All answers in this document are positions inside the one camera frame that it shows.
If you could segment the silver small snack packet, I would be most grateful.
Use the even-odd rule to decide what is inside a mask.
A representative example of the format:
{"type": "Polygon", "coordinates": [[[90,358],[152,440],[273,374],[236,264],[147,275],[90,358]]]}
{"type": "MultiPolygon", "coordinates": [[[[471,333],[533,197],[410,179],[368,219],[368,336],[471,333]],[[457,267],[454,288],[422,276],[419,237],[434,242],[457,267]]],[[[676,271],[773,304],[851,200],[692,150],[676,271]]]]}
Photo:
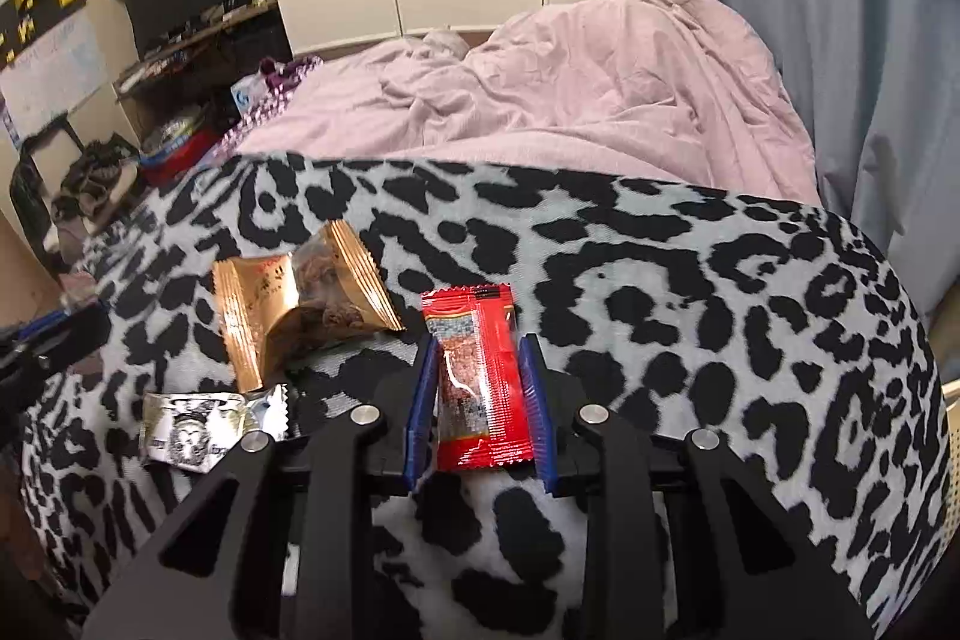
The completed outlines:
{"type": "Polygon", "coordinates": [[[262,431],[283,440],[290,432],[285,385],[252,395],[146,393],[142,413],[140,458],[187,473],[208,473],[245,434],[262,431]]]}

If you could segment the gold walnut snack packet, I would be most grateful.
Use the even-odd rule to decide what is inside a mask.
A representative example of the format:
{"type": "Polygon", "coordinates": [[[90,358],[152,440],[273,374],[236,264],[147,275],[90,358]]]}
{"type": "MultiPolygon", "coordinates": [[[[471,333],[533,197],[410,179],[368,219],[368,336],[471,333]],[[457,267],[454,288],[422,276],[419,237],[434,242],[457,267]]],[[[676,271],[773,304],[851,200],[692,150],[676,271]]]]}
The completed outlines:
{"type": "Polygon", "coordinates": [[[213,294],[244,395],[274,385],[293,357],[404,328],[373,255],[343,220],[325,223],[291,252],[215,263],[213,294]]]}

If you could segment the black yellow pegboard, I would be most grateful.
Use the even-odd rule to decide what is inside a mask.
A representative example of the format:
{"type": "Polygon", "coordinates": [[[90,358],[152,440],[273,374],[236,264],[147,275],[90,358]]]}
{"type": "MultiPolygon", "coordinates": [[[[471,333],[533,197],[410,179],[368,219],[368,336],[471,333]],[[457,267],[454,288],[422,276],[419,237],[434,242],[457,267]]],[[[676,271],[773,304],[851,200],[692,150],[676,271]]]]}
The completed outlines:
{"type": "Polygon", "coordinates": [[[5,0],[0,7],[0,68],[84,7],[86,0],[5,0]]]}

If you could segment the wooden desk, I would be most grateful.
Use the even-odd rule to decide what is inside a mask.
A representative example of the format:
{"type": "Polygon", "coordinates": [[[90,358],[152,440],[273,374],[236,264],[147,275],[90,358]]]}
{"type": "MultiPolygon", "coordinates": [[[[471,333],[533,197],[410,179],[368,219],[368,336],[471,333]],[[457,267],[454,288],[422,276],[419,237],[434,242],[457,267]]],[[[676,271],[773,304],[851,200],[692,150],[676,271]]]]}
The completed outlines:
{"type": "Polygon", "coordinates": [[[125,67],[112,83],[112,92],[139,142],[192,107],[224,131],[241,113],[231,88],[256,73],[263,60],[290,58],[278,2],[265,0],[233,10],[216,25],[125,67]]]}

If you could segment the wall map poster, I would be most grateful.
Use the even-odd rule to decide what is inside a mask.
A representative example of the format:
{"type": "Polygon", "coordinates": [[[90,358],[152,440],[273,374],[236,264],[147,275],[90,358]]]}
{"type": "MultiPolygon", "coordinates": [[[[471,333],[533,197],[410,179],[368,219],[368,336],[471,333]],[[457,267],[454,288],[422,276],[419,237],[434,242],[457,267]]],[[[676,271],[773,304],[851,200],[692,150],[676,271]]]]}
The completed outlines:
{"type": "Polygon", "coordinates": [[[106,83],[93,23],[86,11],[78,11],[2,70],[3,125],[14,146],[76,109],[106,83]]]}

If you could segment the cream perforated plastic basket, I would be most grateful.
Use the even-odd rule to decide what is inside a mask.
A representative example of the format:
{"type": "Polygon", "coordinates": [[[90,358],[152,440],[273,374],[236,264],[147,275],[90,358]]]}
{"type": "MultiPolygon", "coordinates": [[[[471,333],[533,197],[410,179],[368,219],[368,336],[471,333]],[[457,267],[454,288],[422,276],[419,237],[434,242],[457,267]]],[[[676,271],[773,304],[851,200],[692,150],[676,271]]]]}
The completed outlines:
{"type": "Polygon", "coordinates": [[[949,484],[946,489],[946,536],[952,539],[960,525],[960,380],[944,385],[949,424],[949,484]]]}

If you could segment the leopard print blanket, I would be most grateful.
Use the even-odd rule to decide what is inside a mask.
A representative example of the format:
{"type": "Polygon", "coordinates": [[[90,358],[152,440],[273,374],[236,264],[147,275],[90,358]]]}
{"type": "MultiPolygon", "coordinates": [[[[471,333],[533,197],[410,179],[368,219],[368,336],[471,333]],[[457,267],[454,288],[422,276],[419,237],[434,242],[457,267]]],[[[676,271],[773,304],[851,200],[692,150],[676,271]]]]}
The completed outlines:
{"type": "Polygon", "coordinates": [[[312,431],[415,357],[420,299],[505,283],[551,369],[651,434],[718,429],[843,576],[875,630],[947,544],[949,424],[924,323],[884,255],[827,209],[574,170],[233,158],[156,191],[86,250],[110,335],[23,425],[21,497],[83,619],[192,479],[139,454],[146,393],[235,383],[220,260],[333,220],[381,268],[402,331],[291,365],[312,431]]]}

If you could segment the white logitech box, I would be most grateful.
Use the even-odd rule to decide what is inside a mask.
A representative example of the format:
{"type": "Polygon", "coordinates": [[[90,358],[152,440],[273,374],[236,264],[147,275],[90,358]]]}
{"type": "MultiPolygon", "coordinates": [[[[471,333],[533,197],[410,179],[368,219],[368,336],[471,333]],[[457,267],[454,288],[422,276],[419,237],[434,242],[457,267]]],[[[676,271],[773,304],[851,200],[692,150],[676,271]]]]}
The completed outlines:
{"type": "Polygon", "coordinates": [[[241,115],[256,107],[264,97],[270,94],[270,86],[262,73],[248,74],[229,88],[233,103],[241,115]]]}

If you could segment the pink duvet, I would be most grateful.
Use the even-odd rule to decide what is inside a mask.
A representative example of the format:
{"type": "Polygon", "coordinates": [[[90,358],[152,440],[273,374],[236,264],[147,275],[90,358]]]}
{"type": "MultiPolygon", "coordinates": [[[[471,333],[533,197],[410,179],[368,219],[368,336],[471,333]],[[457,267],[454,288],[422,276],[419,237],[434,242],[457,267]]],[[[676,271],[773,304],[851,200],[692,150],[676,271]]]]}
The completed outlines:
{"type": "Polygon", "coordinates": [[[718,0],[583,0],[322,62],[241,154],[436,159],[649,177],[816,205],[773,55],[718,0]]]}

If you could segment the purple patterned cloth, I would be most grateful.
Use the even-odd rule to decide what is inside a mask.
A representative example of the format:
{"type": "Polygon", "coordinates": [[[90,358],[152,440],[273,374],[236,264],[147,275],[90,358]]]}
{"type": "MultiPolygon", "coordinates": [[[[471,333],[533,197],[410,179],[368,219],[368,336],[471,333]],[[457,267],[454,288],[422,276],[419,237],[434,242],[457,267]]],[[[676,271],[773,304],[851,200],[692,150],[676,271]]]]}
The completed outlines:
{"type": "Polygon", "coordinates": [[[206,151],[202,164],[214,166],[224,159],[231,158],[236,148],[251,135],[252,131],[260,125],[267,124],[268,120],[275,119],[288,106],[295,89],[319,65],[322,65],[322,58],[317,55],[298,57],[291,62],[279,62],[273,58],[262,60],[256,71],[267,78],[270,94],[249,112],[244,115],[239,114],[239,120],[224,132],[220,141],[212,149],[206,151]]]}

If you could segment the grey blue curtain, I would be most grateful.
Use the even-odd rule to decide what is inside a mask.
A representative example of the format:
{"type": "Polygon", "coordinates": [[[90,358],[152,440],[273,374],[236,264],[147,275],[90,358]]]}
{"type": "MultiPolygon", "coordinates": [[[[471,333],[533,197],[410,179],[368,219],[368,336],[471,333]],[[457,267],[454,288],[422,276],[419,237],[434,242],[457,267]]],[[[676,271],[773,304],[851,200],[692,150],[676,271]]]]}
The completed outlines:
{"type": "Polygon", "coordinates": [[[958,0],[721,0],[775,56],[820,197],[923,314],[958,280],[958,0]]]}

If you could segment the red snack packet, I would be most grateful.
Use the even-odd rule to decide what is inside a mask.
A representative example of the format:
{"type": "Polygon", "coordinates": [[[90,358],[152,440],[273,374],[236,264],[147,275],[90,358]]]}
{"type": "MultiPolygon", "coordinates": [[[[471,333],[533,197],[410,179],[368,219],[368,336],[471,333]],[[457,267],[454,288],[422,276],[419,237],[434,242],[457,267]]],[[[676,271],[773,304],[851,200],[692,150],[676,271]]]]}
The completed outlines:
{"type": "Polygon", "coordinates": [[[534,458],[506,284],[434,289],[421,314],[439,347],[441,471],[491,470],[534,458]]]}

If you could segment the red round tin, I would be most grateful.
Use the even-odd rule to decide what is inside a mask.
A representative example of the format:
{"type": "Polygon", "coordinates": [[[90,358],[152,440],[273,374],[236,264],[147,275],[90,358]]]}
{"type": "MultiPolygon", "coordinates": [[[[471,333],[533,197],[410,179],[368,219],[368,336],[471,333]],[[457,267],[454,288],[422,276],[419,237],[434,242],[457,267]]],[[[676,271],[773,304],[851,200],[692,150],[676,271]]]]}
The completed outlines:
{"type": "Polygon", "coordinates": [[[146,136],[140,148],[139,172],[152,187],[175,181],[219,139],[212,107],[184,107],[146,136]]]}

